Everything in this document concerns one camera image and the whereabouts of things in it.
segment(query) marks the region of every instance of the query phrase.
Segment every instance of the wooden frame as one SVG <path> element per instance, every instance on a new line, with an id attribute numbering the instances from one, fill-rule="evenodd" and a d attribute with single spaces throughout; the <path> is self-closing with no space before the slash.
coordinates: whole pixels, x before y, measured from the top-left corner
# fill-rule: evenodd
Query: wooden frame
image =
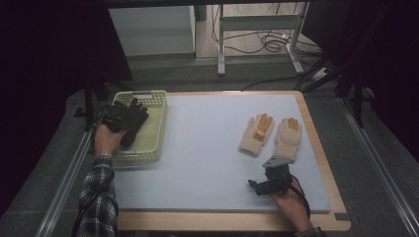
<path id="1" fill-rule="evenodd" d="M 347 231 L 351 228 L 351 221 L 348 218 L 337 219 L 336 214 L 348 216 L 347 211 L 302 93 L 297 91 L 168 93 L 168 96 L 199 95 L 294 95 L 304 119 L 332 207 L 331 211 L 327 213 L 311 214 L 311 222 L 314 226 L 319 226 L 325 231 Z M 120 210 L 118 227 L 120 230 L 293 231 L 293 226 L 280 213 L 272 212 Z"/>

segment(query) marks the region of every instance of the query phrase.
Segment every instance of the metal stand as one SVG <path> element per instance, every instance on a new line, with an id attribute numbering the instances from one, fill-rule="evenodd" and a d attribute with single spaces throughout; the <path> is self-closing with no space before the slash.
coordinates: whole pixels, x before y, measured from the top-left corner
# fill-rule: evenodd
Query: metal stand
<path id="1" fill-rule="evenodd" d="M 218 76 L 225 75 L 224 32 L 264 30 L 294 30 L 291 43 L 287 44 L 287 51 L 295 72 L 302 74 L 304 71 L 295 53 L 296 41 L 301 31 L 308 3 L 303 2 L 302 4 L 298 15 L 233 17 L 224 17 L 224 7 L 219 5 Z"/>

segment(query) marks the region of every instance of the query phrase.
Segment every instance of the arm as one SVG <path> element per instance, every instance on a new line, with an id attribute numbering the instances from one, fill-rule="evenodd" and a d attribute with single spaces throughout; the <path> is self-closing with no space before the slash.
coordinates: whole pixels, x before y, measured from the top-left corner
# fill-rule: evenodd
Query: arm
<path id="1" fill-rule="evenodd" d="M 81 219 L 79 236 L 115 236 L 118 204 L 115 200 L 114 170 L 111 154 L 118 147 L 125 132 L 112 133 L 101 124 L 95 134 L 95 161 L 84 181 L 79 208 L 90 204 Z"/>
<path id="2" fill-rule="evenodd" d="M 295 178 L 293 178 L 292 185 L 301 191 L 301 188 Z M 319 227 L 314 228 L 311 221 L 308 219 L 305 211 L 305 206 L 299 196 L 293 191 L 288 190 L 283 196 L 272 194 L 270 197 L 274 200 L 275 205 L 280 212 L 293 224 L 297 233 L 297 237 L 322 237 L 326 236 Z"/>

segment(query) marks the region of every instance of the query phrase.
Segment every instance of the metal rail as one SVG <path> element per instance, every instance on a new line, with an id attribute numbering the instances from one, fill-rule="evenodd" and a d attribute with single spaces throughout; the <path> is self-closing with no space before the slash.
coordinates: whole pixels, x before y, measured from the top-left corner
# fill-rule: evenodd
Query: metal rail
<path id="1" fill-rule="evenodd" d="M 65 202 L 67 201 L 71 188 L 73 187 L 77 173 L 80 170 L 80 166 L 83 164 L 84 157 L 89 149 L 90 137 L 91 131 L 86 131 L 60 185 L 58 186 L 58 189 L 55 192 L 54 197 L 52 198 L 52 202 L 50 203 L 48 210 L 43 216 L 43 220 L 35 236 L 47 237 L 52 234 L 59 215 L 61 214 Z"/>
<path id="2" fill-rule="evenodd" d="M 419 236 L 419 221 L 418 218 L 410 206 L 408 200 L 398 188 L 395 181 L 391 178 L 390 173 L 382 162 L 378 152 L 376 151 L 374 145 L 370 141 L 368 135 L 366 134 L 363 128 L 360 128 L 352 117 L 352 108 L 347 99 L 338 98 L 339 103 L 343 107 L 346 117 L 351 125 L 352 129 L 355 131 L 357 138 L 360 140 L 361 145 L 363 146 L 367 156 L 373 168 L 377 172 L 377 176 L 380 179 L 382 185 L 384 186 L 385 191 L 387 192 L 390 200 L 392 201 L 394 207 L 396 208 L 398 214 L 400 215 L 401 220 L 403 221 L 407 231 L 410 236 Z"/>

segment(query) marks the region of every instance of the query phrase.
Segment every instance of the basket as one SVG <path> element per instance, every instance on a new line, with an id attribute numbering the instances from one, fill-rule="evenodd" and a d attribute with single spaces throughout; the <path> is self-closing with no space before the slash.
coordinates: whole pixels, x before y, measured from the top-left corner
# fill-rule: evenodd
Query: basket
<path id="1" fill-rule="evenodd" d="M 165 91 L 131 91 L 119 92 L 114 101 L 118 100 L 127 106 L 133 98 L 148 108 L 148 119 L 136 134 L 130 147 L 119 147 L 113 156 L 114 166 L 136 166 L 143 162 L 156 162 L 160 159 L 161 146 L 166 123 L 166 92 Z"/>

